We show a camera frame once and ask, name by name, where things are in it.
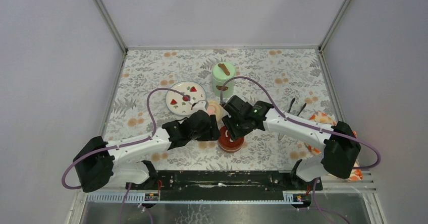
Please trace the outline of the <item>cream round lid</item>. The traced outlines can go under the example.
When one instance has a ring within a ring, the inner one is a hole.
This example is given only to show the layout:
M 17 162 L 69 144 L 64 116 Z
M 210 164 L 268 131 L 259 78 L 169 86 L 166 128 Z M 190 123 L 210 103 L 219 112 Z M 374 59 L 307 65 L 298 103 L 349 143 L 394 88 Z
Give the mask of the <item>cream round lid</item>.
M 209 115 L 214 115 L 216 117 L 217 123 L 221 121 L 223 117 L 223 108 L 217 101 L 209 100 L 208 107 L 206 110 Z

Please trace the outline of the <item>red round lid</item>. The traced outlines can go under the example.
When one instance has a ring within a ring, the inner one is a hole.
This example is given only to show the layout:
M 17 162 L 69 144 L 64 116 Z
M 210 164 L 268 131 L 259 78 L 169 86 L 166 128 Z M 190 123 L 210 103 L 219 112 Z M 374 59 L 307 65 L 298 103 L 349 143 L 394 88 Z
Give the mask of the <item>red round lid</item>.
M 237 140 L 232 140 L 226 126 L 220 128 L 220 138 L 218 142 L 244 142 L 244 137 L 238 138 Z

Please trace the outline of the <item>steel bowl red band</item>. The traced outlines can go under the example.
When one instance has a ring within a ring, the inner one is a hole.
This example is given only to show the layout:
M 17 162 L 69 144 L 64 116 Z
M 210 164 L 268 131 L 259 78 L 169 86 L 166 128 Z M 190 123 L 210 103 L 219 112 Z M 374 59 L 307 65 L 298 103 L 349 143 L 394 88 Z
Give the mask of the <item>steel bowl red band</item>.
M 219 141 L 219 146 L 223 151 L 227 153 L 234 153 L 239 151 L 242 148 L 243 142 L 220 142 Z

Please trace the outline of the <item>green cylindrical container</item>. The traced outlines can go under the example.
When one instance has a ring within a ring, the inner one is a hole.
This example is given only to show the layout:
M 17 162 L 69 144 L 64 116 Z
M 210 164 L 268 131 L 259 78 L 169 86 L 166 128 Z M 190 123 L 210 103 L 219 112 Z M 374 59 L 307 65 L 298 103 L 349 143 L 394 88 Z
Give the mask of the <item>green cylindrical container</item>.
M 229 81 L 228 83 L 225 84 L 226 81 L 230 80 L 231 78 L 233 78 L 234 75 L 224 75 L 224 76 L 220 76 L 220 75 L 213 75 L 212 76 L 212 82 L 213 82 L 213 91 L 214 94 L 217 97 L 220 97 L 220 94 L 223 94 L 223 99 L 225 98 L 229 98 L 233 95 L 234 93 L 234 88 L 235 88 L 235 82 L 234 80 Z

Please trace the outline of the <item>white plate with food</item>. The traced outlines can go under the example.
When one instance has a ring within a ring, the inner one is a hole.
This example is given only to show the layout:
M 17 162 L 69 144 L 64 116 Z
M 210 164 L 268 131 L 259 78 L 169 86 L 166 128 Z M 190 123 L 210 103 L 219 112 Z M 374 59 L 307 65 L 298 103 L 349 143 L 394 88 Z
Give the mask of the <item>white plate with food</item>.
M 168 91 L 166 94 L 166 106 L 174 114 L 179 116 L 188 116 L 192 114 L 193 102 L 206 100 L 206 91 L 204 88 L 192 81 L 182 81 L 171 87 L 173 90 L 180 91 L 175 93 Z

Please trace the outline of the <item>black tongs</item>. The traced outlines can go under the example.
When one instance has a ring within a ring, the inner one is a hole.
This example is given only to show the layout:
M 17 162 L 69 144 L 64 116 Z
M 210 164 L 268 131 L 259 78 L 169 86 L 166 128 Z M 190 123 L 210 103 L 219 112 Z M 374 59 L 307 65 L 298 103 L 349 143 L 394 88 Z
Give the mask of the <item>black tongs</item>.
M 293 97 L 292 98 L 292 100 L 291 100 L 291 102 L 290 102 L 290 104 L 289 104 L 289 108 L 288 108 L 288 110 L 287 110 L 287 113 L 289 113 L 289 114 L 292 114 L 292 115 L 295 115 L 295 116 L 300 116 L 300 114 L 303 112 L 303 110 L 306 108 L 306 106 L 307 106 L 307 103 L 304 103 L 301 107 L 300 107 L 300 109 L 299 109 L 299 111 L 298 112 L 296 112 L 296 113 L 292 113 L 291 111 L 292 111 L 292 108 L 293 108 L 293 105 L 294 105 L 294 103 L 296 102 L 296 97 Z M 278 134 L 278 140 L 282 140 L 283 138 L 284 138 L 284 134 L 281 134 L 281 133 L 279 133 Z

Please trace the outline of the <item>green lid with handle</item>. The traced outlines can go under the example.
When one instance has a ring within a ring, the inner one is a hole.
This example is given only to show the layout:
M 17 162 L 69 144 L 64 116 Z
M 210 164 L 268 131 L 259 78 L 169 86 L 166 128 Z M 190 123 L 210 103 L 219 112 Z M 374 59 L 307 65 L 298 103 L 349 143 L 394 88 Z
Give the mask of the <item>green lid with handle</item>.
M 220 62 L 213 65 L 211 73 L 215 82 L 224 83 L 236 76 L 236 69 L 230 62 Z

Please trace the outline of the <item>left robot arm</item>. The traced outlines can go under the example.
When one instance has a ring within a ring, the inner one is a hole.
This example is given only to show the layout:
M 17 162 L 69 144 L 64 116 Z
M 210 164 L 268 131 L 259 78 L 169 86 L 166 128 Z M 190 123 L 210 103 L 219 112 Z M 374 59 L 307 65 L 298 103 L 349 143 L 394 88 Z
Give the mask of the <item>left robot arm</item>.
M 105 186 L 133 183 L 151 189 L 157 181 L 146 154 L 184 147 L 191 141 L 215 141 L 220 137 L 214 115 L 199 110 L 182 120 L 164 123 L 153 135 L 147 133 L 120 141 L 96 136 L 73 159 L 80 188 L 90 193 Z

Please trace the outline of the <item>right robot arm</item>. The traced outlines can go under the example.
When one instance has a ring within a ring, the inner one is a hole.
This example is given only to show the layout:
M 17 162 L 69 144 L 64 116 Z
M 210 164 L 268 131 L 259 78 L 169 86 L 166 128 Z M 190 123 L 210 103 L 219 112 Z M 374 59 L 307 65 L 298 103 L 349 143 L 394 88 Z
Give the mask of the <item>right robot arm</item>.
M 254 130 L 270 131 L 292 137 L 320 151 L 316 156 L 295 163 L 289 176 L 294 189 L 301 190 L 312 180 L 325 175 L 340 179 L 351 176 L 361 146 L 346 123 L 321 124 L 280 111 L 264 101 L 251 105 L 238 96 L 232 96 L 221 106 L 228 113 L 222 121 L 233 140 Z

